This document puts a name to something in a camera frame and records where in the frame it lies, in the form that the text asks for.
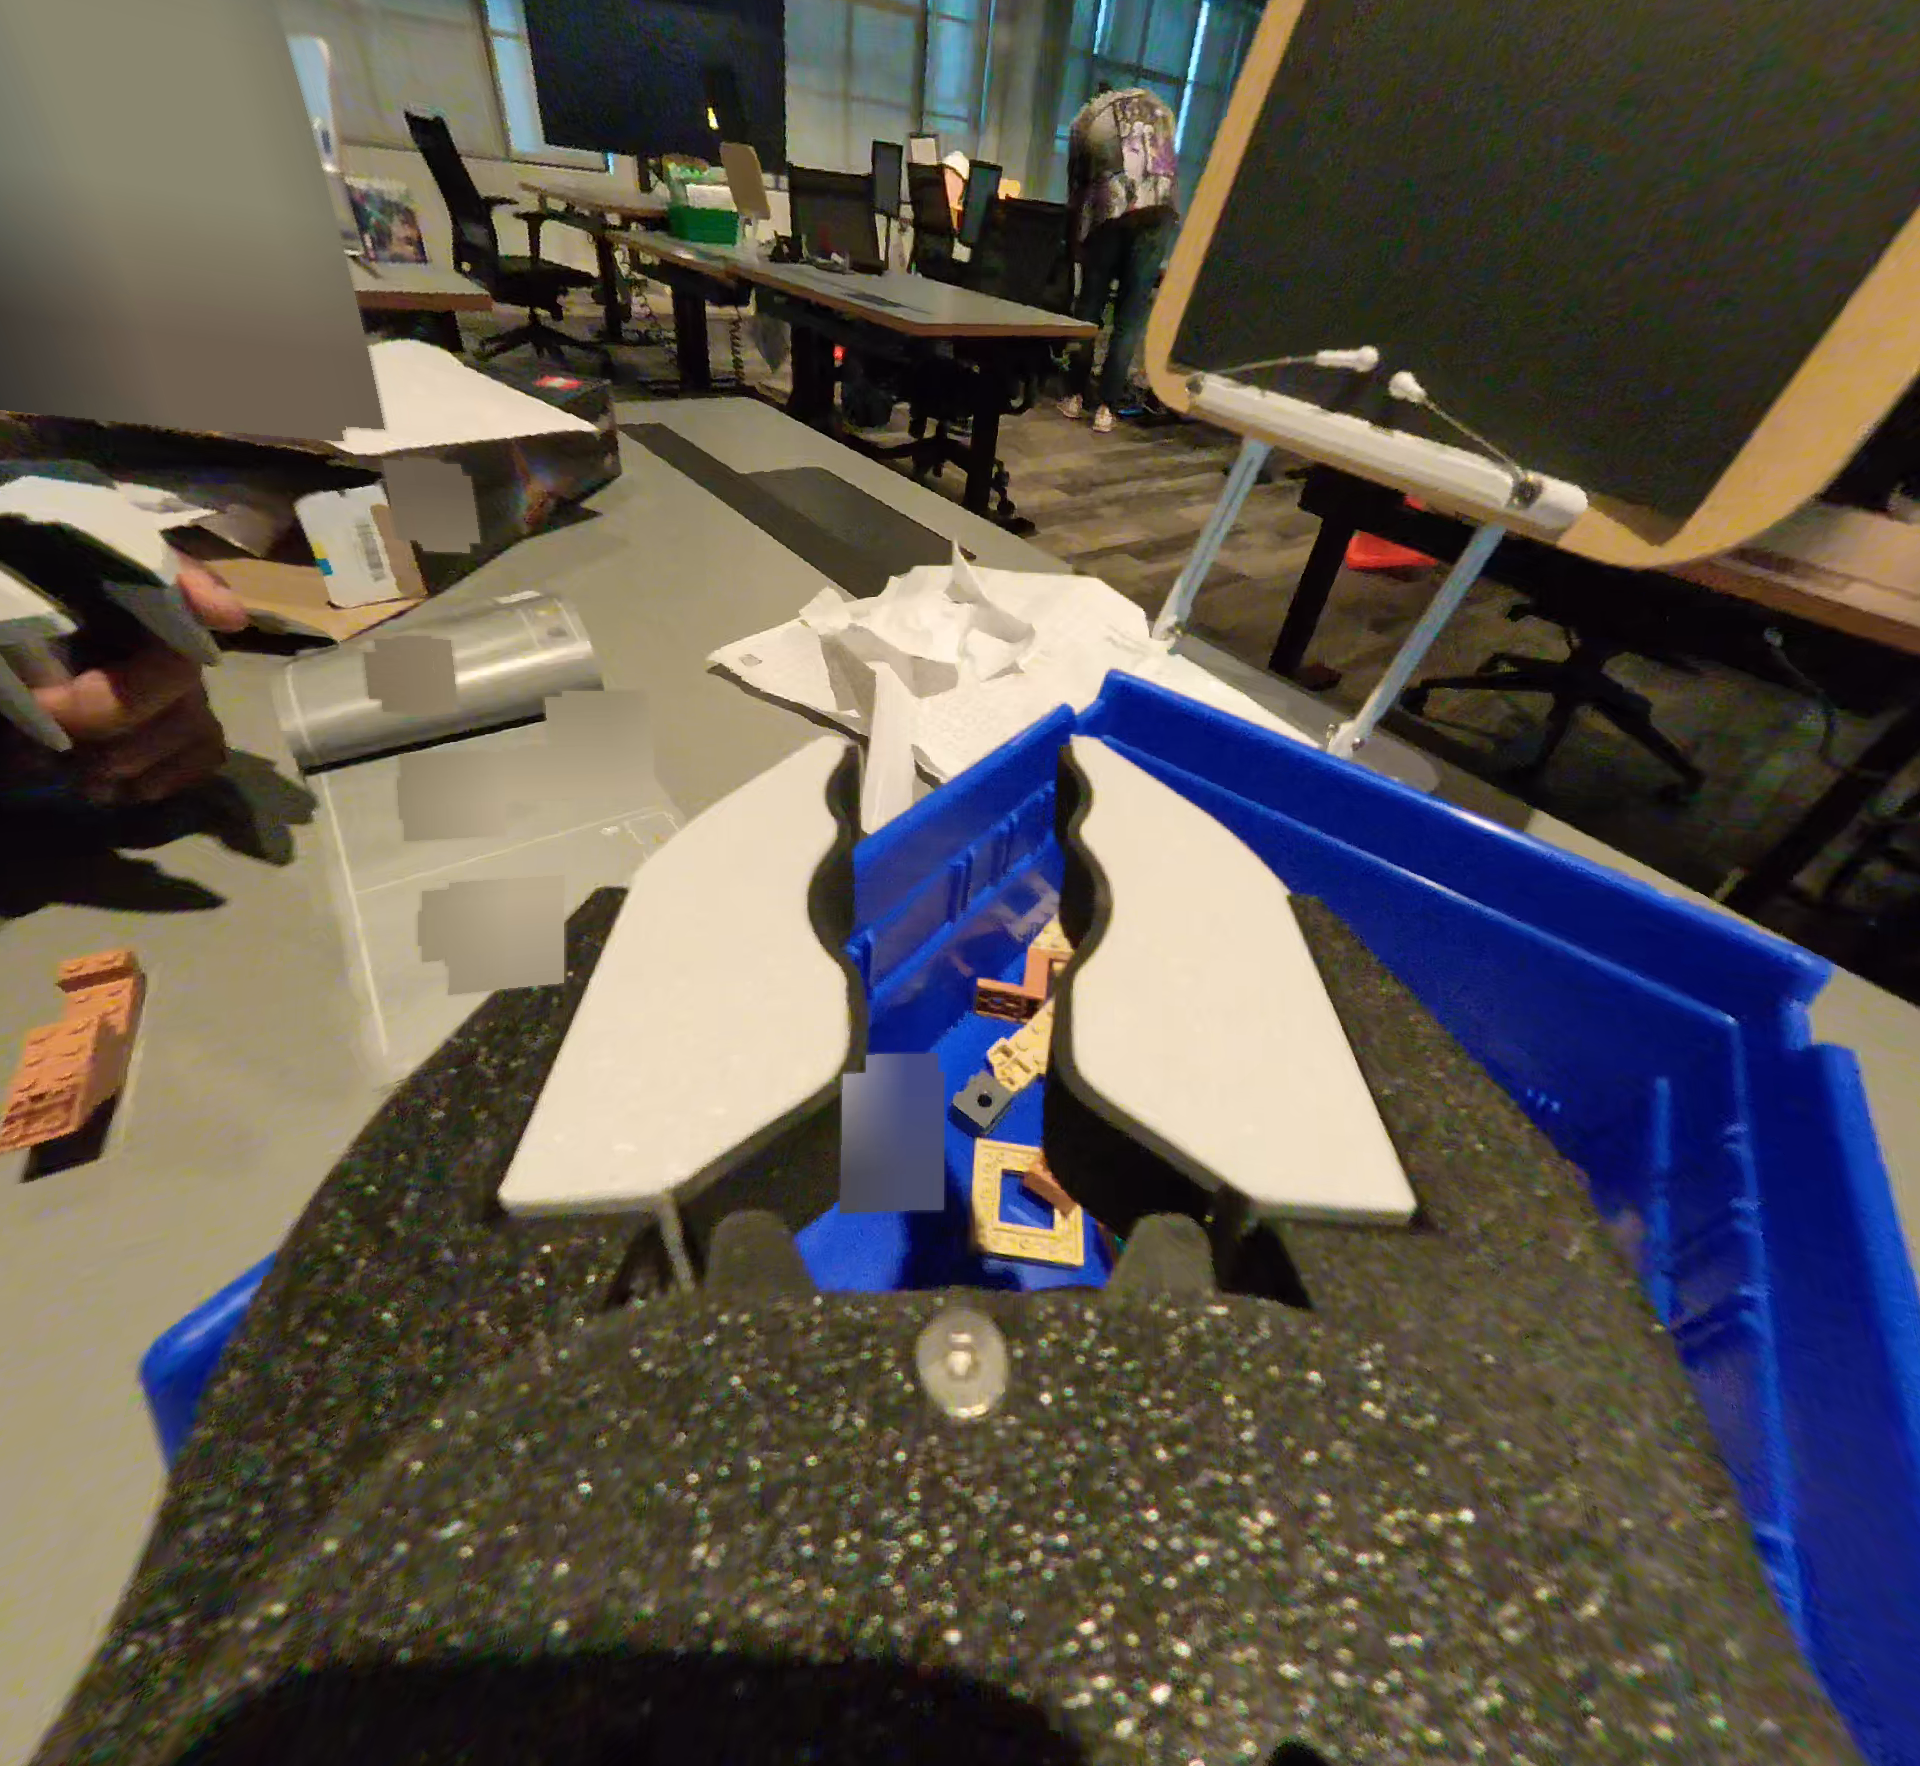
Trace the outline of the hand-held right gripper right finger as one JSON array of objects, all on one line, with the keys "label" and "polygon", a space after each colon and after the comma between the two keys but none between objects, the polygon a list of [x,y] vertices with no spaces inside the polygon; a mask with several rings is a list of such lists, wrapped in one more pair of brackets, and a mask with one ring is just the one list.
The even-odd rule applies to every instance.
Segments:
[{"label": "hand-held right gripper right finger", "polygon": [[1157,1211],[1404,1227],[1417,1212],[1291,891],[1232,829],[1112,744],[1056,778],[1072,954],[1044,1150],[1111,1227]]}]

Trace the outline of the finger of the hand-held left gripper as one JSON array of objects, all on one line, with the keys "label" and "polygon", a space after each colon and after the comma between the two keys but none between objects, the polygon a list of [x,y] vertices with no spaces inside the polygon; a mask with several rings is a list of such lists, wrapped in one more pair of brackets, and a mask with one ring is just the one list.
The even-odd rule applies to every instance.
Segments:
[{"label": "finger of the hand-held left gripper", "polygon": [[223,652],[172,584],[3,572],[3,644],[12,669],[87,669],[158,645],[207,668]]},{"label": "finger of the hand-held left gripper", "polygon": [[105,584],[175,587],[178,556],[162,520],[111,483],[25,474],[3,483],[3,518],[61,535]]}]

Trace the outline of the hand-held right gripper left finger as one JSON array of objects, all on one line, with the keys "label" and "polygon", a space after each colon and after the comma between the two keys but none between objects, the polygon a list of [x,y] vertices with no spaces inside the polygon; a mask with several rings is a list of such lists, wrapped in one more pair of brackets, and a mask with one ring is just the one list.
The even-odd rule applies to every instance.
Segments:
[{"label": "hand-held right gripper left finger", "polygon": [[816,736],[685,822],[627,889],[498,1182],[513,1218],[694,1207],[840,1096],[860,756]]}]

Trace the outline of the pile of small toy bricks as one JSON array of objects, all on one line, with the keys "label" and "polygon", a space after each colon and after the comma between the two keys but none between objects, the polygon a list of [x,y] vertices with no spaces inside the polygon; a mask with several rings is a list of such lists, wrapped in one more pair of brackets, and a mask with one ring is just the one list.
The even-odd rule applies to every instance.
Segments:
[{"label": "pile of small toy bricks", "polygon": [[1044,1096],[1053,997],[1074,945],[1057,918],[1027,940],[1019,979],[981,976],[973,1016],[1005,1027],[947,1105],[973,1145],[969,1224],[983,1260],[1042,1274],[1079,1274],[1108,1253],[1106,1231],[1053,1174],[1037,1140],[1009,1135],[1015,1111]]}]

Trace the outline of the blue plastic bin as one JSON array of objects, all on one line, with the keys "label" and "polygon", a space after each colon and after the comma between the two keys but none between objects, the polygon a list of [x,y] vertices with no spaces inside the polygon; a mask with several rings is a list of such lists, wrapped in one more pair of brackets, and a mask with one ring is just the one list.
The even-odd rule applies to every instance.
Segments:
[{"label": "blue plastic bin", "polygon": [[43,1762],[1916,1762],[1825,963],[1125,678],[853,763],[372,1117]]}]

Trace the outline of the grey desk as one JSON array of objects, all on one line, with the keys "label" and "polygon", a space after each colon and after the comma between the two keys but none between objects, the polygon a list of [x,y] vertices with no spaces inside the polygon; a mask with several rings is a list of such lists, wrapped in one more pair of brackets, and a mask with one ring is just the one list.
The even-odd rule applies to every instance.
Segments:
[{"label": "grey desk", "polygon": [[560,987],[397,1093],[337,946],[162,921],[105,1160],[4,1200],[14,1762],[1916,1762],[1916,1292],[1816,963],[1174,700],[1423,1218],[1296,1298],[664,1284],[516,1231]]}]

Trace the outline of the open cardboard toy box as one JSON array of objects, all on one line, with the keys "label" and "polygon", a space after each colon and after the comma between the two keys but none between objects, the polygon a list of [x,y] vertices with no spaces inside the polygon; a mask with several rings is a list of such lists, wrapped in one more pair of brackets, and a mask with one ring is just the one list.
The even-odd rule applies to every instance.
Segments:
[{"label": "open cardboard toy box", "polygon": [[255,626],[341,644],[538,533],[620,471],[610,390],[493,379],[410,340],[368,347],[375,428],[330,442],[4,414],[4,471],[103,477]]}]

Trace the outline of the orange toy brick assembly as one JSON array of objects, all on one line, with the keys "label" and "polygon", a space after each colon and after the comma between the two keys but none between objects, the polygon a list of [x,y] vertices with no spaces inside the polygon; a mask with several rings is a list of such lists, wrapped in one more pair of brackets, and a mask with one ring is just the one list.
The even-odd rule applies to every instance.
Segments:
[{"label": "orange toy brick assembly", "polygon": [[79,1134],[118,1098],[131,1071],[149,976],[129,949],[56,967],[59,1016],[25,1036],[3,1115],[3,1151]]}]

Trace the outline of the crumpled white paper bags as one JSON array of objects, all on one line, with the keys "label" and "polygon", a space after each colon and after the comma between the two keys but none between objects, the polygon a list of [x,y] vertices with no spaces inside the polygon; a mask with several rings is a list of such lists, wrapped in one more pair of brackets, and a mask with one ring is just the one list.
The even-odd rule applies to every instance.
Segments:
[{"label": "crumpled white paper bags", "polygon": [[1311,742],[1178,655],[1116,591],[963,553],[872,597],[828,588],[797,618],[712,652],[708,668],[866,742],[863,833],[903,815],[919,778],[944,785],[1048,715],[1090,708],[1111,673]]}]

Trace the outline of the white bottle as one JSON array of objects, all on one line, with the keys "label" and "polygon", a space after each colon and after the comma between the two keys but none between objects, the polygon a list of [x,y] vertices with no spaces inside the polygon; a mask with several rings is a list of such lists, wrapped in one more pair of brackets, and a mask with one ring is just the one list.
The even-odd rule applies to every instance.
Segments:
[{"label": "white bottle", "polygon": [[323,170],[331,176],[340,176],[340,129],[330,45],[316,35],[286,35],[286,45],[294,66],[305,119],[311,127]]}]

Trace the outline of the black office chair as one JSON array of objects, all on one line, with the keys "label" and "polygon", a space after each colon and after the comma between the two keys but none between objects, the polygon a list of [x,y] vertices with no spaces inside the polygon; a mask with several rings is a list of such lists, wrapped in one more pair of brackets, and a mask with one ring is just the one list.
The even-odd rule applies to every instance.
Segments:
[{"label": "black office chair", "polygon": [[[563,303],[574,292],[587,290],[589,276],[552,260],[541,248],[541,234],[550,225],[583,231],[585,223],[572,215],[556,218],[541,209],[516,211],[511,198],[485,196],[443,119],[406,110],[402,121],[446,206],[456,273],[486,292],[497,305],[520,310],[527,315],[525,323],[485,340],[476,357],[493,360],[531,348],[546,358],[585,354],[609,368],[609,354],[601,348],[563,332]],[[527,253],[502,251],[497,232],[497,215],[502,209],[522,225]]]},{"label": "black office chair", "polygon": [[1559,660],[1500,650],[1465,675],[1422,678],[1409,684],[1397,708],[1413,718],[1428,718],[1428,703],[1441,695],[1543,697],[1549,703],[1533,754],[1512,769],[1520,787],[1536,787],[1548,773],[1581,715],[1595,715],[1627,742],[1642,747],[1668,769],[1659,798],[1672,807],[1698,800],[1706,778],[1703,769],[1657,727],[1654,700],[1625,686],[1608,666],[1617,657],[1639,657],[1661,669],[1693,675],[1698,666],[1675,650],[1647,645],[1618,626],[1590,618],[1572,618],[1539,597],[1514,598],[1506,614],[1512,623],[1542,621],[1552,625],[1565,645]]}]

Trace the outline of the wood-edged office table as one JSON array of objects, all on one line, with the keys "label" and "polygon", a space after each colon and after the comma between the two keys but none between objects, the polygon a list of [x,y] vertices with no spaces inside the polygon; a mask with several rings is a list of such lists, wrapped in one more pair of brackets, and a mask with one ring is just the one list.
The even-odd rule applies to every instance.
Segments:
[{"label": "wood-edged office table", "polygon": [[1647,645],[1693,662],[1767,663],[1773,678],[1826,704],[1833,689],[1794,655],[1795,645],[1875,655],[1891,668],[1899,699],[1891,721],[1855,757],[1837,768],[1826,790],[1762,857],[1732,870],[1719,902],[1758,916],[1795,888],[1843,834],[1865,827],[1873,801],[1916,769],[1916,597],[1901,613],[1873,583],[1840,580],[1826,568],[1778,550],[1719,553],[1668,572],[1606,568],[1538,539],[1500,538],[1478,580],[1520,597],[1539,597],[1572,618],[1618,626]]}]

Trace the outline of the large black monitor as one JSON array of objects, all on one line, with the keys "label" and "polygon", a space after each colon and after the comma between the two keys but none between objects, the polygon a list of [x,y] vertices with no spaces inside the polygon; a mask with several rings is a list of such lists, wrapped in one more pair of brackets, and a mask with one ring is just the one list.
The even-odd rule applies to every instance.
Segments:
[{"label": "large black monitor", "polygon": [[520,0],[541,137],[637,162],[788,164],[785,0]]}]

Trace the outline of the long office table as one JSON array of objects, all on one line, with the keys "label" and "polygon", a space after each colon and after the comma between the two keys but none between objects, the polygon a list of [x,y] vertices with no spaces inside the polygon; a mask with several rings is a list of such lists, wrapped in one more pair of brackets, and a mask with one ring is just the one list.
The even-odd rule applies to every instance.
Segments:
[{"label": "long office table", "polygon": [[790,325],[792,418],[845,436],[838,354],[900,364],[903,392],[926,425],[894,454],[910,455],[923,481],[953,464],[964,474],[964,506],[973,516],[1031,533],[998,459],[1000,424],[1016,406],[1016,383],[1037,370],[1044,353],[1095,336],[1086,322],[905,270],[826,270],[744,247],[682,243],[654,227],[634,229],[641,218],[660,218],[666,203],[627,187],[525,178],[520,189],[533,196],[546,223],[568,218],[596,243],[622,245],[650,265],[650,280],[673,296],[683,388],[709,386],[708,305],[750,296]]}]

